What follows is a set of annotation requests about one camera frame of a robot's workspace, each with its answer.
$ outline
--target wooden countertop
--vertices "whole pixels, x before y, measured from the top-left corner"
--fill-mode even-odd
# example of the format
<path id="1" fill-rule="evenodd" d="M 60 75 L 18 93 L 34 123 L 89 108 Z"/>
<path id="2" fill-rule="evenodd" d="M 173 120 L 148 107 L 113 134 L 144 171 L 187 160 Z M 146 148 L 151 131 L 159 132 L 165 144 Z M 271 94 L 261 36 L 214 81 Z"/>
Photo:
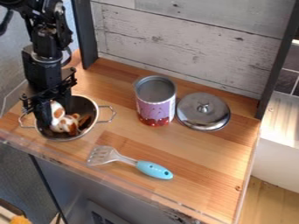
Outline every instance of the wooden countertop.
<path id="1" fill-rule="evenodd" d="M 18 126 L 19 103 L 0 120 L 0 129 L 5 131 L 1 132 L 2 139 L 22 151 L 159 205 L 166 213 L 209 223 L 235 222 L 260 127 L 260 121 L 254 119 L 257 101 L 172 78 L 177 83 L 178 98 L 195 92 L 220 96 L 232 110 L 232 119 L 215 132 L 188 129 L 177 120 L 153 128 L 139 122 L 132 86 L 137 78 L 152 72 L 107 59 L 98 59 L 83 70 L 78 55 L 74 54 L 72 62 L 78 64 L 78 85 L 73 93 L 86 95 L 99 105 L 113 106 L 116 118 L 95 125 L 80 139 L 56 143 L 47 141 L 35 129 Z M 109 112 L 102 111 L 101 116 L 109 116 Z M 33 115 L 25 120 L 27 124 L 33 121 Z M 112 145 L 125 156 L 163 165 L 175 177 L 169 181 L 153 179 L 122 163 L 86 167 L 87 155 L 96 144 Z"/>

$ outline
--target spatula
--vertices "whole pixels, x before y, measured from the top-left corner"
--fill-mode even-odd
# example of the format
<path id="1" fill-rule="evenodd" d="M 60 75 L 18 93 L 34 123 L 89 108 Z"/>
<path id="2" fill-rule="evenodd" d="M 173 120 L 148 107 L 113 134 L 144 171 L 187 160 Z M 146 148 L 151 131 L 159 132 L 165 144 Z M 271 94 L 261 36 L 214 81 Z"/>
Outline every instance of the spatula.
<path id="1" fill-rule="evenodd" d="M 156 179 L 172 179 L 173 174 L 159 164 L 148 161 L 137 161 L 121 155 L 115 148 L 102 145 L 94 148 L 87 159 L 87 165 L 104 165 L 114 161 L 121 161 L 135 166 L 139 171 Z"/>

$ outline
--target black metal frame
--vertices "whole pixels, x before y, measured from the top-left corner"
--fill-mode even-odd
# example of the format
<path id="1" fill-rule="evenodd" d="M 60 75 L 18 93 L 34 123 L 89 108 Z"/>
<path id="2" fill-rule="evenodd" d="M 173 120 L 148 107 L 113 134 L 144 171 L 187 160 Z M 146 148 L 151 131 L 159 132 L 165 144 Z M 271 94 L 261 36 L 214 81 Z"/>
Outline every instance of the black metal frame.
<path id="1" fill-rule="evenodd" d="M 289 24 L 287 26 L 286 31 L 284 32 L 281 46 L 278 50 L 275 63 L 272 67 L 270 76 L 268 78 L 267 85 L 265 86 L 264 92 L 261 96 L 261 100 L 259 102 L 259 106 L 255 114 L 255 118 L 261 119 L 265 114 L 267 105 L 270 101 L 273 91 L 275 90 L 275 84 L 282 70 L 284 60 L 287 58 L 289 48 L 292 44 L 292 40 L 294 36 L 296 35 L 298 26 L 299 26 L 299 0 L 296 0 L 292 14 L 289 18 Z"/>
<path id="2" fill-rule="evenodd" d="M 90 0 L 72 0 L 72 5 L 82 65 L 88 69 L 98 59 Z"/>
<path id="3" fill-rule="evenodd" d="M 55 195 L 53 194 L 52 190 L 51 190 L 51 187 L 49 186 L 45 176 L 44 176 L 44 173 L 42 172 L 42 170 L 40 169 L 39 165 L 38 165 L 38 161 L 37 159 L 31 155 L 31 154 L 28 154 L 29 158 L 31 159 L 35 169 L 38 171 L 38 175 L 40 176 L 41 180 L 43 181 L 44 185 L 45 185 L 45 189 L 48 191 L 48 193 L 50 194 L 50 197 L 54 203 L 54 205 L 56 206 L 58 212 L 59 212 L 59 217 L 58 217 L 58 220 L 60 220 L 60 217 L 61 219 L 65 222 L 65 224 L 67 224 L 67 220 L 66 220 L 66 217 L 65 215 L 63 214 L 62 212 L 62 209 L 61 207 L 59 206 L 59 203 L 58 201 L 56 200 L 55 198 Z"/>

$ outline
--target wooden floor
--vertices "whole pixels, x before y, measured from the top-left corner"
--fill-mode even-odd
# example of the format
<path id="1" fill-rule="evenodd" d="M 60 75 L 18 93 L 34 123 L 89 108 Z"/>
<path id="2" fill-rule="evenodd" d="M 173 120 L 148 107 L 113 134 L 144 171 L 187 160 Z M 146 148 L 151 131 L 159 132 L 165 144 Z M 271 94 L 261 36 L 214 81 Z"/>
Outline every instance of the wooden floor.
<path id="1" fill-rule="evenodd" d="M 239 224 L 298 224 L 299 193 L 251 177 Z"/>

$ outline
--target metal spatula head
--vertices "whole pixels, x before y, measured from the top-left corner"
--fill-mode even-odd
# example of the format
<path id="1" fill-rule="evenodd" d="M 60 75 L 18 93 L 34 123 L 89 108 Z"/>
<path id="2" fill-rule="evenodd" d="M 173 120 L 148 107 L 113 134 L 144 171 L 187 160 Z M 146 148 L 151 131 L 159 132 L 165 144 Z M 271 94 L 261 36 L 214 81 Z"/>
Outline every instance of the metal spatula head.
<path id="1" fill-rule="evenodd" d="M 88 165 L 104 165 L 119 160 L 118 152 L 111 146 L 100 146 L 94 148 L 88 157 Z"/>
<path id="2" fill-rule="evenodd" d="M 88 165 L 104 165 L 114 161 L 122 161 L 129 165 L 136 165 L 136 160 L 121 155 L 115 148 L 102 145 L 94 148 L 87 159 Z"/>

